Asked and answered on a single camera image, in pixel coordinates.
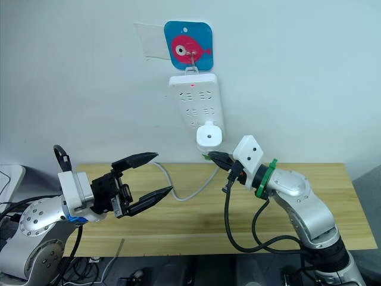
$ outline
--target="fish eye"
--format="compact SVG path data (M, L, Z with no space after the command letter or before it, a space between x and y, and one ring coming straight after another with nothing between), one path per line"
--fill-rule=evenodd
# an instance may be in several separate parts
M185 55L186 54L186 50L185 50L184 46L177 45L176 46L176 53L178 55Z

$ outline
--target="pink fish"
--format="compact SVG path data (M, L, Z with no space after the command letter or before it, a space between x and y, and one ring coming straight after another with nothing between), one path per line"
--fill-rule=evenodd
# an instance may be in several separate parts
M200 46L194 38L186 35L180 35L174 38L171 47L176 59L183 64L192 64L192 53L195 62L198 61L205 52L211 55L210 49L204 51L202 46Z

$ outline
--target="white plug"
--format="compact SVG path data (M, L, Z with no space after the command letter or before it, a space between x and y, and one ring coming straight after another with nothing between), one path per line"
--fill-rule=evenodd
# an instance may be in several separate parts
M218 151L222 143L222 130L212 121L205 122L196 133L197 147L203 154L211 151Z

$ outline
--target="green ring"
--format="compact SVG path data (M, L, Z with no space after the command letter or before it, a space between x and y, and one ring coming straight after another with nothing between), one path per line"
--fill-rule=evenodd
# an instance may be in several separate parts
M260 186L258 187L257 191L255 192L255 196L257 198L261 198L262 196L262 192L263 192L263 189L264 187L266 186L267 184L267 181L268 179L270 178L271 174L274 172L275 168L276 168L276 162L278 162L277 159L274 159L270 165L268 166L268 169L267 171L265 172L263 178L262 178L262 181L261 181L261 184Z

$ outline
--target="white power strip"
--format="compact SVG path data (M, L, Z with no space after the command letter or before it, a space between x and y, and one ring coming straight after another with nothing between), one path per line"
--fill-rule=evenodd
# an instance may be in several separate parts
M217 76L213 73L173 76L170 94L176 100L187 129L196 138L197 129L213 122L224 135L224 121Z

